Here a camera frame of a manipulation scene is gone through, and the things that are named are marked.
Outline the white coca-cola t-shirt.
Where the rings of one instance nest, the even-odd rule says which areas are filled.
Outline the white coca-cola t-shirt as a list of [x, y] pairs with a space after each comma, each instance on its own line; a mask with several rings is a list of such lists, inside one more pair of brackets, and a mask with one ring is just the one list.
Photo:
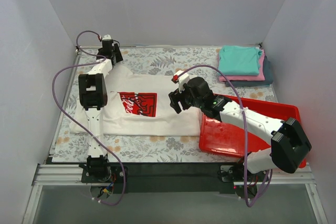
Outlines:
[[103, 133], [109, 135], [198, 136], [199, 110], [177, 114], [169, 93], [177, 89], [170, 76], [136, 74], [122, 64], [104, 73], [108, 102]]

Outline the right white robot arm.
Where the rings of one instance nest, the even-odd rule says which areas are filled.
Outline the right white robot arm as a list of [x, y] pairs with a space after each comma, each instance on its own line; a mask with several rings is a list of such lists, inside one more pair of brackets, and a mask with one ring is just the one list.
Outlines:
[[312, 149], [300, 122], [294, 118], [284, 121], [241, 107], [229, 97], [214, 94], [201, 77], [177, 73], [172, 81], [178, 84], [169, 93], [170, 106], [176, 113], [195, 107], [208, 118], [239, 127], [269, 144], [268, 149], [244, 157], [237, 168], [242, 180], [251, 180], [257, 173], [274, 168], [293, 174]]

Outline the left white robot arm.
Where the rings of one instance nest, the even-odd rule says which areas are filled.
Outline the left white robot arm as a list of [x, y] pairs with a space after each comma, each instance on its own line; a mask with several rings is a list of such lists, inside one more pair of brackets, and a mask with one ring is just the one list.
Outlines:
[[101, 146], [103, 136], [103, 112], [108, 103], [105, 77], [117, 62], [123, 60], [119, 43], [110, 35], [101, 39], [102, 47], [98, 50], [97, 64], [86, 74], [80, 74], [79, 101], [86, 116], [88, 130], [96, 137], [88, 142], [87, 173], [100, 182], [111, 178], [112, 170], [108, 166], [108, 152]]

